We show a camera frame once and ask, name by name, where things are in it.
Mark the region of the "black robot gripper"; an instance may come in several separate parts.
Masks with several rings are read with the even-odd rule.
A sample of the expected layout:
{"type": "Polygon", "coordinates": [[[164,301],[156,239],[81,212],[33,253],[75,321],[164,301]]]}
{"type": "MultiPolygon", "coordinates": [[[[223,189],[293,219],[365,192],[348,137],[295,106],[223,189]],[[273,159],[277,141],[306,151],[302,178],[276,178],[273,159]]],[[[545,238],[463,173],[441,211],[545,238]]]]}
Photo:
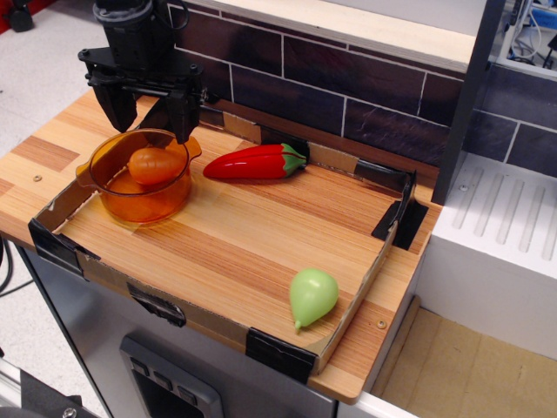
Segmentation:
{"type": "Polygon", "coordinates": [[[203,67],[174,48],[174,26],[166,12],[96,12],[108,45],[83,49],[78,59],[112,126],[127,131],[137,117],[135,97],[146,95],[166,104],[169,128],[179,144],[189,141],[205,101],[203,67]]]}

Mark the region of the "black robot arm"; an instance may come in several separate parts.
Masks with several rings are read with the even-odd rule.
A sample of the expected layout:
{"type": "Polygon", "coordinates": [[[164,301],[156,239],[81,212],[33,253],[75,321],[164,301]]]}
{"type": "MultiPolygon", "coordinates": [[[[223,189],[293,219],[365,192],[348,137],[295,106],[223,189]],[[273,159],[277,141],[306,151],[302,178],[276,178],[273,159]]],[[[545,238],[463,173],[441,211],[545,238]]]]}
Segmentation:
{"type": "Polygon", "coordinates": [[[137,99],[157,102],[141,127],[172,132],[188,141],[199,124],[205,101],[203,68],[176,49],[176,36],[190,21],[187,5],[172,1],[96,1],[93,14],[108,41],[104,48],[83,49],[88,85],[112,126],[120,132],[134,124],[137,99]]]}

